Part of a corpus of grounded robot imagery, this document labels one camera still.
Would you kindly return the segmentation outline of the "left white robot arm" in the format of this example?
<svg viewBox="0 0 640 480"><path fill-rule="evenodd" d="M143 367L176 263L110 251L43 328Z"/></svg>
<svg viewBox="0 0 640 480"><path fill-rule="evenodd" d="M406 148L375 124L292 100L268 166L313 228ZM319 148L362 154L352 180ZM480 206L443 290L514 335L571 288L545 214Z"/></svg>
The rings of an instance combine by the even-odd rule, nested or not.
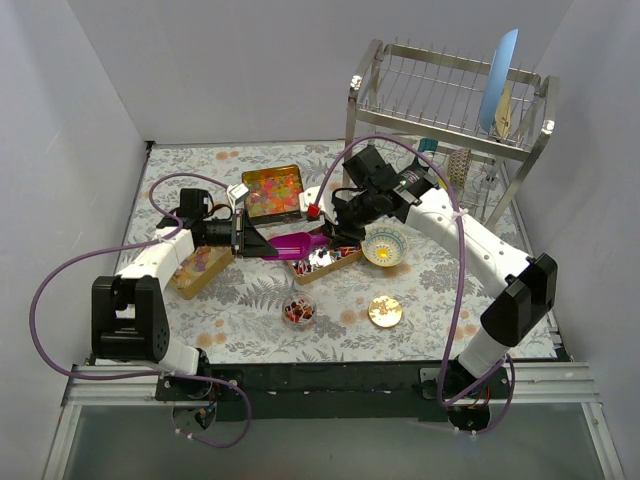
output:
<svg viewBox="0 0 640 480"><path fill-rule="evenodd" d="M200 367L198 349L171 336L164 301L170 279L199 247L228 247L250 258L277 254L243 209L232 210L227 219L215 218L213 210L207 191L182 189L179 206L156 227L160 242L116 275L98 277L91 290L94 356L180 373L178 387L193 400L211 392L213 377Z"/></svg>

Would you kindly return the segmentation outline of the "gold tin with jelly candies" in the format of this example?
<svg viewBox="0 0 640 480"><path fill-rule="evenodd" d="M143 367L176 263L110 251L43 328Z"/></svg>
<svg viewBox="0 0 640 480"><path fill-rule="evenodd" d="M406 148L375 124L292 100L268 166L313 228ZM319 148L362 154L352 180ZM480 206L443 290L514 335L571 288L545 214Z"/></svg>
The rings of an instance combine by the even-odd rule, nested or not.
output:
<svg viewBox="0 0 640 480"><path fill-rule="evenodd" d="M242 181L249 189L245 209L253 225L289 223L302 217L299 195L304 186L297 165L247 171Z"/></svg>

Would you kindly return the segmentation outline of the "gold tin with lollipops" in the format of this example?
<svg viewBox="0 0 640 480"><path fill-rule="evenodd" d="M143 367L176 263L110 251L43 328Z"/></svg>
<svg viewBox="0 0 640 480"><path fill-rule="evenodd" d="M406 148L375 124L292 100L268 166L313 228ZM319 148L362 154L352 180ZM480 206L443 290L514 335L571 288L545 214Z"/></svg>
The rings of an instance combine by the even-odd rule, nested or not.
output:
<svg viewBox="0 0 640 480"><path fill-rule="evenodd" d="M297 284L307 285L359 261L361 257L360 247L314 247L307 257L286 261L285 265Z"/></svg>

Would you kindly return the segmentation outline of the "magenta plastic scoop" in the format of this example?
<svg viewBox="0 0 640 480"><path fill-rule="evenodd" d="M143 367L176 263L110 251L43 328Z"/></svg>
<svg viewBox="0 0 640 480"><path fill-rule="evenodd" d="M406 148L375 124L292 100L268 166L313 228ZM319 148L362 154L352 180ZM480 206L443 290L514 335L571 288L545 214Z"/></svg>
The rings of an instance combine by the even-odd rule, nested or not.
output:
<svg viewBox="0 0 640 480"><path fill-rule="evenodd" d="M306 258L315 247L328 245L330 239L322 233L297 232L276 236L269 243L276 253L262 256L263 260L291 261Z"/></svg>

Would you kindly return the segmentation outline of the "gold tin with pale candies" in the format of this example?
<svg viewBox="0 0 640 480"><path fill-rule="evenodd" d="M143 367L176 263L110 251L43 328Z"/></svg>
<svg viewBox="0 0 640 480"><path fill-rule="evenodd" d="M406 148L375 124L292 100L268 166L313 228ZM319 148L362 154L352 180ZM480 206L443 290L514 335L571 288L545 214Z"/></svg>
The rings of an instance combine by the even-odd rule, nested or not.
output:
<svg viewBox="0 0 640 480"><path fill-rule="evenodd" d="M190 300L234 260L229 247L197 247L169 280L169 287Z"/></svg>

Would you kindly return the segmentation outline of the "clear glass jar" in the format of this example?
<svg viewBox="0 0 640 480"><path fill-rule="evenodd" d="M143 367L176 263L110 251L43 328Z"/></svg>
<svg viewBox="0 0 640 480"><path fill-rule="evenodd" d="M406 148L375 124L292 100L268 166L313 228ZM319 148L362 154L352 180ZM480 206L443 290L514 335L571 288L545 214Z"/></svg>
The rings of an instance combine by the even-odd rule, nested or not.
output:
<svg viewBox="0 0 640 480"><path fill-rule="evenodd" d="M295 291L284 299L281 317L291 329L304 331L312 326L316 312L315 299L306 292Z"/></svg>

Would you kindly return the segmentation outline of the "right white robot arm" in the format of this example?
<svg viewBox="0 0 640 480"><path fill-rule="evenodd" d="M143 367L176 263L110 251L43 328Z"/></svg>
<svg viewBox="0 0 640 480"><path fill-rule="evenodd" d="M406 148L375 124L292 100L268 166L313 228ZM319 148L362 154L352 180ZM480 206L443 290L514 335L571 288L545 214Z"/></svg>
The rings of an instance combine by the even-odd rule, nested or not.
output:
<svg viewBox="0 0 640 480"><path fill-rule="evenodd" d="M338 198L319 187L307 214L324 216L326 235L336 243L362 240L366 226L394 217L439 244L459 262L454 308L461 308L465 275L471 273L492 299L481 326L456 357L443 358L439 389L475 397L555 303L558 265L547 254L532 257L517 249L464 211L446 176L425 152L415 151L401 171L368 145L351 158L339 155L353 182L352 197Z"/></svg>

